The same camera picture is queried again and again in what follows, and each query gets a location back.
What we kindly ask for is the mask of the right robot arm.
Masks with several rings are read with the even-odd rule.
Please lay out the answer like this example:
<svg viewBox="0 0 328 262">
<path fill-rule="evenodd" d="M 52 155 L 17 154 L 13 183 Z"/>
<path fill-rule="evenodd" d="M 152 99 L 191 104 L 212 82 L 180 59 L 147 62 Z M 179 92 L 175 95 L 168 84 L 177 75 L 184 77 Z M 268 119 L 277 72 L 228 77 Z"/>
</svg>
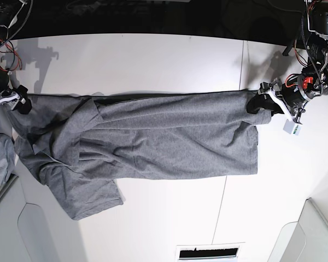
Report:
<svg viewBox="0 0 328 262">
<path fill-rule="evenodd" d="M 21 70 L 23 62 L 12 39 L 26 24 L 33 8 L 33 1 L 0 1 L 0 105 L 27 115 L 32 108 L 28 89 L 13 87 L 10 75 Z"/>
</svg>

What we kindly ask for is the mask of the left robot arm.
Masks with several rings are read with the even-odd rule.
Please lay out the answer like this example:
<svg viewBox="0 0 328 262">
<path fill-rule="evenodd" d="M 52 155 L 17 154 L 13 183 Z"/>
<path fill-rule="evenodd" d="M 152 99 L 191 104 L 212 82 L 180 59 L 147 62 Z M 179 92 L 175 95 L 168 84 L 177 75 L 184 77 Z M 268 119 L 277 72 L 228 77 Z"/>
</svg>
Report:
<svg viewBox="0 0 328 262">
<path fill-rule="evenodd" d="M 247 112 L 256 114 L 260 109 L 272 114 L 284 114 L 287 125 L 300 126 L 306 105 L 314 98 L 328 96 L 328 1 L 306 1 L 300 29 L 292 44 L 283 52 L 287 56 L 302 43 L 307 53 L 295 56 L 303 66 L 300 73 L 290 74 L 285 81 L 275 78 L 263 82 L 256 95 L 247 104 Z"/>
</svg>

